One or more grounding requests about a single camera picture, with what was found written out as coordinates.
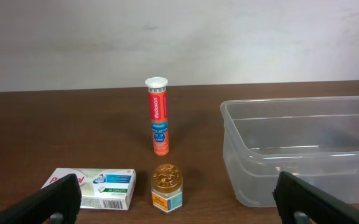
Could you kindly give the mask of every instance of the panadol box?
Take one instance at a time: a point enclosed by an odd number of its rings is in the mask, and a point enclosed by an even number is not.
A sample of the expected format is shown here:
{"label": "panadol box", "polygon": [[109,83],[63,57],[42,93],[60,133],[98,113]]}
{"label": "panadol box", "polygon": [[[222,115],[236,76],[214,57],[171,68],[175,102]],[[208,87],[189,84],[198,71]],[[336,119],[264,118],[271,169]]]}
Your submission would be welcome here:
{"label": "panadol box", "polygon": [[135,188],[135,170],[57,168],[42,188],[67,174],[77,176],[81,208],[128,210]]}

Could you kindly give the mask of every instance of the wooden table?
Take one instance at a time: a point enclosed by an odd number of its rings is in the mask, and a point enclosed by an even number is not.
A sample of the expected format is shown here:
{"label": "wooden table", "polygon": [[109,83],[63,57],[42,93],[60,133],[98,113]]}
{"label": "wooden table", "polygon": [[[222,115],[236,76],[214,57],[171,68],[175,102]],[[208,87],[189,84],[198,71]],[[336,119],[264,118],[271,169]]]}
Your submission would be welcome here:
{"label": "wooden table", "polygon": [[[236,200],[220,104],[359,95],[359,81],[170,86],[167,94],[170,153],[156,156],[146,88],[0,93],[0,210],[39,190],[56,167],[131,168],[130,210],[80,210],[77,223],[280,223],[276,208]],[[184,173],[184,206],[170,214],[151,203],[151,172],[165,163]]]}

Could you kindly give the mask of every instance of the barcode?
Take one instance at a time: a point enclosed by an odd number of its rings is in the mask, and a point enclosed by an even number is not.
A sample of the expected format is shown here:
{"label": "barcode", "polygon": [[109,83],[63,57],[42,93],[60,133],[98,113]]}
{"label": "barcode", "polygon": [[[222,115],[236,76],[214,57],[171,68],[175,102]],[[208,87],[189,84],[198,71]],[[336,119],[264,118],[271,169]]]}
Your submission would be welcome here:
{"label": "barcode", "polygon": [[105,208],[123,209],[123,203],[117,200],[103,200]]}

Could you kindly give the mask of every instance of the plastic storage box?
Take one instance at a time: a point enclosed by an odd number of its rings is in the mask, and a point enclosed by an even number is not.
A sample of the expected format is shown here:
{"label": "plastic storage box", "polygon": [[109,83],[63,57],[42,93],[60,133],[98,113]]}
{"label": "plastic storage box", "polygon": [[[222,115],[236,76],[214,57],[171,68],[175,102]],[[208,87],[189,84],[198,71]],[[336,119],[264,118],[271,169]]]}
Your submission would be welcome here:
{"label": "plastic storage box", "polygon": [[359,203],[359,96],[226,101],[223,158],[237,199],[276,206],[288,171],[347,203]]}

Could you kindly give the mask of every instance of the small jar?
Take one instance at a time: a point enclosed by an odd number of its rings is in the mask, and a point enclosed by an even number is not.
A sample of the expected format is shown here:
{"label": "small jar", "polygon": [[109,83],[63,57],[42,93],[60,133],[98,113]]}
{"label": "small jar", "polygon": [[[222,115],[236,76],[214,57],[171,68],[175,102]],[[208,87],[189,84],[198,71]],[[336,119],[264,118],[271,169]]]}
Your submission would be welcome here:
{"label": "small jar", "polygon": [[182,173],[178,167],[164,164],[152,175],[153,205],[164,212],[171,212],[182,206]]}

